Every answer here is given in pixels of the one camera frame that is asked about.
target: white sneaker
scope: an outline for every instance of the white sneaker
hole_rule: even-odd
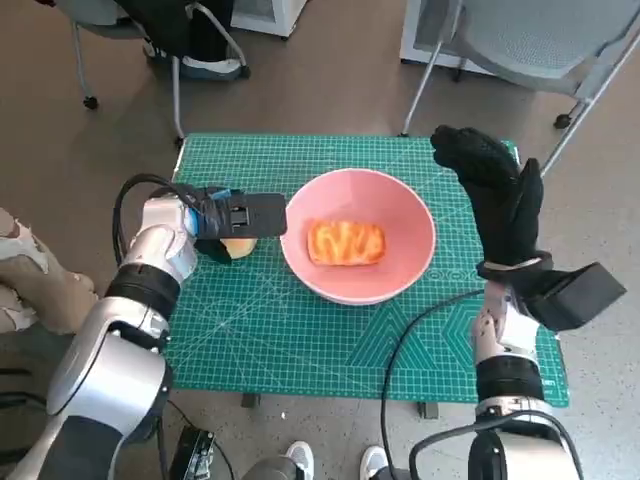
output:
[[[385,467],[389,466],[387,455],[382,447],[369,447],[360,462],[360,480],[369,480]]]
[[[286,456],[304,472],[304,480],[313,480],[313,452],[307,442],[295,442],[287,450]]]
[[[219,62],[201,62],[195,58],[183,57],[182,63],[187,67],[200,68],[219,75],[229,75],[239,70],[242,66],[240,65],[240,60],[236,58],[228,58]]]

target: pastry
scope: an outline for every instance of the pastry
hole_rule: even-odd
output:
[[[221,240],[224,246],[227,247],[227,252],[233,260],[237,258],[246,257],[258,243],[257,238],[225,238]]]
[[[309,257],[316,265],[372,265],[384,256],[384,232],[377,225],[317,220],[307,235]]]

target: table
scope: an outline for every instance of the table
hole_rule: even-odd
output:
[[[348,307],[309,291],[277,239],[231,266],[199,257],[171,318],[167,357],[177,388],[379,398],[384,367],[406,324],[427,306],[482,287],[482,251],[455,174],[433,161],[428,138],[198,134],[187,137],[175,180],[291,196],[311,178],[366,167],[411,186],[431,210],[436,251],[424,276],[384,304]],[[399,357],[390,397],[476,402],[469,324],[473,298],[425,320]],[[547,400],[568,405],[556,337],[537,339]]]

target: robotic arm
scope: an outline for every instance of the robotic arm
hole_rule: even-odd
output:
[[[579,328],[626,290],[599,263],[554,270],[551,255],[536,249],[543,197],[536,160],[519,171],[503,144],[473,129],[438,127],[431,142],[436,162],[455,171],[469,195],[484,250],[477,270],[488,280],[472,325],[476,422],[455,429],[477,432],[468,478],[582,480],[577,453],[545,402],[536,334],[540,325]],[[439,439],[412,449],[413,480],[417,454]]]
[[[191,206],[172,194],[145,203],[130,251],[54,375],[49,423],[10,480],[113,478],[120,448],[153,434],[169,398],[172,370],[162,351],[181,285],[196,267],[194,242],[286,230],[281,195],[181,189]]]

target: gray chair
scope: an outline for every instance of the gray chair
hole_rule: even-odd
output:
[[[445,1],[438,41],[400,135],[408,134],[448,44],[462,59],[505,80],[576,99],[571,112],[556,119],[554,126],[566,130],[543,166],[546,173],[637,46],[640,0]]]
[[[98,108],[98,99],[93,95],[84,72],[84,62],[82,58],[82,48],[80,45],[80,27],[88,30],[100,37],[111,39],[142,39],[146,34],[142,26],[128,18],[126,13],[113,0],[56,0],[58,7],[71,20],[73,34],[73,46],[76,53],[78,68],[78,80],[84,92],[84,106],[89,110]],[[240,60],[241,75],[248,78],[249,68],[242,49],[231,38],[229,33],[220,24],[213,13],[201,5],[194,2],[190,5],[202,12],[209,18],[214,27],[227,40],[231,49]],[[177,133],[176,144],[181,145],[184,139],[180,111],[180,64],[177,57],[171,58],[171,81],[173,84],[173,122]]]

